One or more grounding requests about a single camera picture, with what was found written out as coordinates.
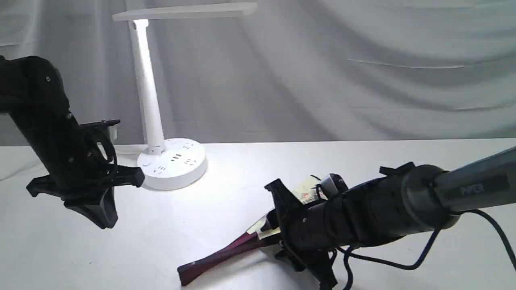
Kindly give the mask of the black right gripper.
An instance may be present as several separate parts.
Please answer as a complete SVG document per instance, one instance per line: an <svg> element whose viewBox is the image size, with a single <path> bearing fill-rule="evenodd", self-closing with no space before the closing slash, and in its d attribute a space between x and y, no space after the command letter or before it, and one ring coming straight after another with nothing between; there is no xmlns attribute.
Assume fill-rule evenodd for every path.
<svg viewBox="0 0 516 290"><path fill-rule="evenodd" d="M330 252L342 247L351 250L363 246L360 230L363 194L350 189L327 200L303 204L276 179L265 186L272 194L283 248L294 265L308 270L321 290L337 285L334 258Z"/></svg>

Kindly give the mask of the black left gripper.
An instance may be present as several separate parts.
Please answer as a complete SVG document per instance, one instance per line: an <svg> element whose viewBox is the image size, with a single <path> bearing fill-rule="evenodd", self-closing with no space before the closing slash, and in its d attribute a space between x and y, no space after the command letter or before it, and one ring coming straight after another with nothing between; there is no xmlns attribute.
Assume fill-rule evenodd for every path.
<svg viewBox="0 0 516 290"><path fill-rule="evenodd" d="M111 187L140 187L142 169L120 165L112 141L87 134L69 109L12 109L8 116L47 169L45 182L62 196L79 196L64 200L64 207L112 229L118 213Z"/></svg>

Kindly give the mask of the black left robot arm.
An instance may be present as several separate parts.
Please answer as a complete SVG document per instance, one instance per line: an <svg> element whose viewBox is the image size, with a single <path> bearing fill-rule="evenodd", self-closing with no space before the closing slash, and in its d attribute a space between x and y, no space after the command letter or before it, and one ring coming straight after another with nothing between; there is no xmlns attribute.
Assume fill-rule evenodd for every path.
<svg viewBox="0 0 516 290"><path fill-rule="evenodd" d="M140 187L140 167L120 165L109 129L120 120L79 124L70 110L61 74L48 60L1 57L1 113L14 121L48 175L27 185L32 197L59 197L101 229L118 221L114 188Z"/></svg>

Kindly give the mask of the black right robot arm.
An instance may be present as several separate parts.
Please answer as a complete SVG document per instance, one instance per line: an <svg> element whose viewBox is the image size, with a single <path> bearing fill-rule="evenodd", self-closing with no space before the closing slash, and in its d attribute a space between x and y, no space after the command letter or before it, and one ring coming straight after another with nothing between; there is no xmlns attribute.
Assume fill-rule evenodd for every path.
<svg viewBox="0 0 516 290"><path fill-rule="evenodd" d="M307 204L276 179L265 187L275 207L262 229L280 229L282 250L277 259L289 261L295 271L310 271L321 290L337 285L332 269L337 252L343 253L346 290L354 282L351 257L403 270L419 268L440 231L464 213L475 213L492 224L514 264L507 236L483 209L515 203L515 161L512 147L453 171L409 162L398 168L380 167L381 178L352 188L331 173L317 182L316 199ZM431 232L431 237L411 265L353 253L423 232Z"/></svg>

